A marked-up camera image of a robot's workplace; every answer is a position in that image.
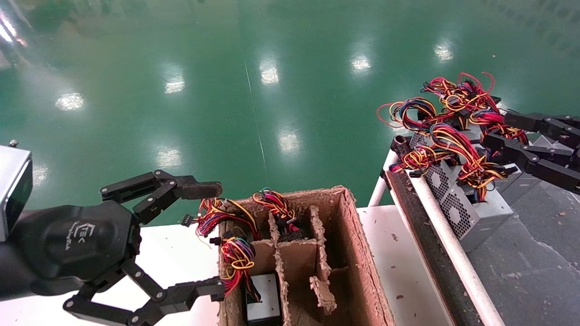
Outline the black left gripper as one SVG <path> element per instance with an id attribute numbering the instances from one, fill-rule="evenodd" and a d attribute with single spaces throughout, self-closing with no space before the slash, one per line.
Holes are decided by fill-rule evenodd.
<path id="1" fill-rule="evenodd" d="M 190 311 L 199 297 L 224 301 L 225 285 L 219 276 L 164 289 L 134 260 L 141 242 L 136 219 L 146 225 L 178 199 L 214 198 L 222 191 L 220 182 L 155 170 L 104 186 L 102 200 L 116 203 L 24 211 L 9 235 L 9 296 L 79 290 L 64 303 L 64 311 L 107 326 L 154 326 L 168 314 Z M 133 213 L 120 205 L 141 197 Z M 149 296 L 142 307 L 131 311 L 93 302 L 96 293 L 125 276 Z"/>

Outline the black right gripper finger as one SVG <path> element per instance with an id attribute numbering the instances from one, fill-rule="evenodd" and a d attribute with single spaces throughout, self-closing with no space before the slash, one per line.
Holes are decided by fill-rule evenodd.
<path id="1" fill-rule="evenodd" d="M 579 151 L 525 146 L 495 133 L 484 136 L 483 146 L 499 153 L 502 161 L 574 194 L 580 193 Z"/>
<path id="2" fill-rule="evenodd" d="M 520 114 L 507 112 L 505 124 L 528 132 L 542 134 L 567 147 L 580 144 L 580 118 L 572 115 Z"/>

